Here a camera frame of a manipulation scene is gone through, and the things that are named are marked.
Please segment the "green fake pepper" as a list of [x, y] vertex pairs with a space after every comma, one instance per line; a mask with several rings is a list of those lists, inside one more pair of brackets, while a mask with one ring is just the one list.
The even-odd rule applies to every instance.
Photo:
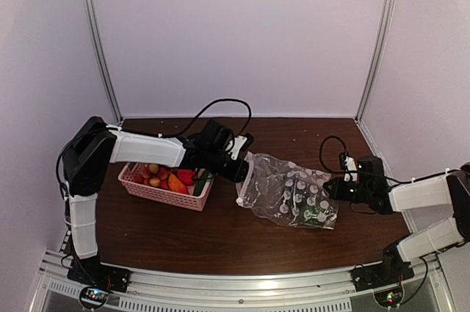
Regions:
[[334, 229], [335, 214], [329, 208], [304, 206], [297, 217], [297, 225], [303, 228]]

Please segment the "green fake cucumber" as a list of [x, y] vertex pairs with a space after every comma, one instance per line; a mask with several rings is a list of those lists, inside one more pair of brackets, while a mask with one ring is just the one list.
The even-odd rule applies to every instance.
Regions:
[[209, 171], [204, 170], [200, 174], [200, 176], [199, 176], [199, 178], [198, 178], [198, 180], [195, 184], [193, 196], [194, 197], [200, 197], [203, 194], [204, 188], [206, 187], [206, 185], [210, 184], [211, 181], [212, 181], [212, 174]]

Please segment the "clear zip top bag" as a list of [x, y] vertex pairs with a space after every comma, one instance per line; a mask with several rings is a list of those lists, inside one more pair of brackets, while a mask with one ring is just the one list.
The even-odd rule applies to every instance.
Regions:
[[337, 219], [339, 204], [323, 189], [331, 174], [265, 153], [249, 152], [245, 161], [249, 170], [246, 179], [236, 185], [238, 206], [284, 227], [303, 228], [297, 225], [297, 217], [304, 206], [329, 208]]

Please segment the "red orange fake tomato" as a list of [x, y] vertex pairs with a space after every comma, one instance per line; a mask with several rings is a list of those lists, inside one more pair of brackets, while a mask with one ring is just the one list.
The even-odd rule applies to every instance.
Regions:
[[187, 186], [175, 174], [171, 173], [167, 182], [170, 191], [183, 195], [189, 194]]

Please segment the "fake lychee bunch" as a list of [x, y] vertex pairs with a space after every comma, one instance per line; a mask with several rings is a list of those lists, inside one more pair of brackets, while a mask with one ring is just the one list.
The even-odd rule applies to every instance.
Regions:
[[133, 180], [137, 184], [142, 184], [154, 188], [169, 190], [169, 177], [171, 169], [158, 164], [140, 164]]

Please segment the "pink plastic basket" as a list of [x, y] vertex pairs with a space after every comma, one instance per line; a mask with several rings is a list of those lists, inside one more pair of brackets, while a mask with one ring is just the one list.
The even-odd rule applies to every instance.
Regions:
[[209, 197], [210, 190], [212, 189], [212, 184], [214, 183], [214, 176], [212, 176], [211, 183], [207, 184], [204, 188], [203, 194], [200, 197], [194, 197], [193, 192], [195, 184], [200, 174], [204, 170], [199, 170], [197, 172], [195, 184], [193, 186], [187, 187], [189, 194], [183, 195], [176, 192], [172, 192], [170, 190], [164, 190], [135, 183], [133, 180], [133, 175], [136, 173], [139, 167], [140, 163], [127, 163], [124, 168], [120, 171], [120, 174], [118, 176], [119, 182], [121, 182], [121, 184], [124, 186], [124, 188], [130, 195], [180, 208], [190, 209], [193, 211], [202, 211], [204, 209], [206, 201]]

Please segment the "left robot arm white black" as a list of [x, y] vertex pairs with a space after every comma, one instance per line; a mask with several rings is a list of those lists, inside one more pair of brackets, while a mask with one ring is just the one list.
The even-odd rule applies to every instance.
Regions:
[[89, 118], [60, 151], [55, 167], [70, 218], [78, 275], [91, 286], [101, 284], [106, 277], [95, 236], [95, 207], [110, 164], [139, 162], [183, 170], [205, 169], [240, 183], [247, 176], [248, 163], [239, 154], [253, 141], [251, 134], [236, 136], [215, 120], [185, 137], [141, 134], [110, 125], [98, 116]]

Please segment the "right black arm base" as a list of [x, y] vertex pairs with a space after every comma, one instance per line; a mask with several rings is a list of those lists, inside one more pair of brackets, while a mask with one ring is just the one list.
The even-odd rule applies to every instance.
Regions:
[[411, 263], [401, 258], [397, 245], [395, 242], [383, 250], [381, 262], [368, 266], [358, 264], [352, 269], [351, 278], [356, 291], [378, 289], [414, 277]]

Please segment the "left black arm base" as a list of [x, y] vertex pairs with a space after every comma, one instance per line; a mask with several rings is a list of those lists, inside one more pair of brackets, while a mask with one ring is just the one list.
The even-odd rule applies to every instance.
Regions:
[[102, 264], [98, 255], [86, 259], [74, 256], [67, 278], [104, 291], [126, 293], [130, 275], [131, 272], [128, 269]]

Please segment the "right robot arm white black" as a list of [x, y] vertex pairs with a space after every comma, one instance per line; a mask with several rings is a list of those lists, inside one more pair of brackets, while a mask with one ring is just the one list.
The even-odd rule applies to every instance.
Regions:
[[425, 229], [389, 245], [377, 266], [381, 283], [393, 283], [408, 263], [430, 253], [469, 242], [469, 164], [456, 170], [409, 181], [393, 181], [385, 175], [383, 160], [365, 156], [359, 160], [340, 155], [341, 170], [323, 184], [330, 198], [366, 204], [373, 212], [389, 215], [415, 208], [449, 205], [452, 214]]

